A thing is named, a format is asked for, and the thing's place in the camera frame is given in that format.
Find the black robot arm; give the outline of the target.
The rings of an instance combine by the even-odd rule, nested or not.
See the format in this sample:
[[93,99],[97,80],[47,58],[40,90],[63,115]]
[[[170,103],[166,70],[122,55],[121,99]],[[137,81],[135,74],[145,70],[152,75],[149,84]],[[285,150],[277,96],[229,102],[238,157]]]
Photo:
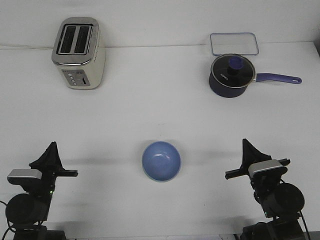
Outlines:
[[6,204],[8,231],[15,240],[65,240],[63,230],[48,230],[48,219],[58,177],[77,177],[77,170],[63,168],[57,143],[51,142],[45,152],[29,164],[28,169],[13,169],[7,176],[12,185],[24,193],[15,195]]
[[253,197],[260,204],[269,222],[257,222],[245,226],[241,240],[306,240],[310,239],[303,219],[305,198],[301,190],[284,182],[282,176],[288,171],[290,159],[273,159],[260,152],[247,139],[242,140],[242,163],[238,169],[225,172],[225,178],[248,176]]

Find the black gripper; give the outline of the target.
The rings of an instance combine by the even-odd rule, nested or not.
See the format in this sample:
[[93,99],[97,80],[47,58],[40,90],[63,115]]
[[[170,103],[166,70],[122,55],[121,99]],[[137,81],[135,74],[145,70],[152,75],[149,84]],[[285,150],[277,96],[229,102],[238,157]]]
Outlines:
[[51,142],[45,152],[35,161],[29,164],[29,168],[19,169],[37,169],[42,173],[42,179],[39,183],[21,186],[22,189],[34,196],[44,197],[53,194],[56,188],[56,179],[58,177],[77,177],[78,170],[65,169],[59,157],[57,143]]
[[[250,178],[248,168],[250,165],[271,160],[270,155],[264,154],[256,149],[246,138],[242,140],[242,163],[239,169],[234,169],[225,172],[225,178],[232,179],[247,175],[250,180],[250,185],[254,190],[253,196],[256,200],[266,198],[275,188],[280,184],[282,175],[277,173],[269,173],[266,175],[259,175],[258,177]],[[284,158],[279,159],[285,167],[287,167],[291,160]]]

